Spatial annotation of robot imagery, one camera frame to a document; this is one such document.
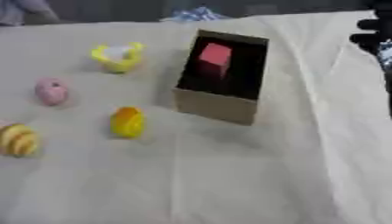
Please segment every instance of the yellow and white toy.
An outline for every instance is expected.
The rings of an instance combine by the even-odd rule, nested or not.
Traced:
[[[39,147],[39,137],[29,127],[14,123],[0,129],[0,147],[3,155],[28,157]]]
[[[139,137],[144,131],[144,115],[139,108],[119,108],[110,117],[110,128],[119,137]]]
[[[142,60],[144,45],[132,42],[124,46],[99,45],[91,57],[99,61],[111,73],[124,74]]]

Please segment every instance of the tablecloth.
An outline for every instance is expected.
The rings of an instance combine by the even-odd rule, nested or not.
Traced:
[[[348,41],[368,11],[190,24],[63,24],[0,29],[0,119],[43,139],[34,158],[0,157],[6,224],[325,224],[392,221],[392,122],[380,68]],[[172,88],[196,31],[270,39],[256,122],[176,112]],[[146,44],[125,76],[89,57]],[[41,77],[71,88],[45,107]],[[146,132],[124,140],[109,116],[138,106]]]

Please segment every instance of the pink block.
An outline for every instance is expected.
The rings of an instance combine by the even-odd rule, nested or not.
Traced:
[[[224,45],[208,44],[199,56],[201,72],[223,79],[228,70],[232,49]]]

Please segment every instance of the cardboard box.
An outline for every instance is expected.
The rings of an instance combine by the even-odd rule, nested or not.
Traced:
[[[266,38],[200,30],[178,85],[178,111],[250,125],[255,119],[268,51]],[[210,43],[228,46],[232,56],[224,80],[200,74],[198,58]]]

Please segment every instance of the background object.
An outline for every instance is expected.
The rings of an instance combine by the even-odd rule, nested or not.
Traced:
[[[60,18],[79,22],[159,21],[174,11],[206,6],[230,18],[368,9],[371,0],[48,0]]]

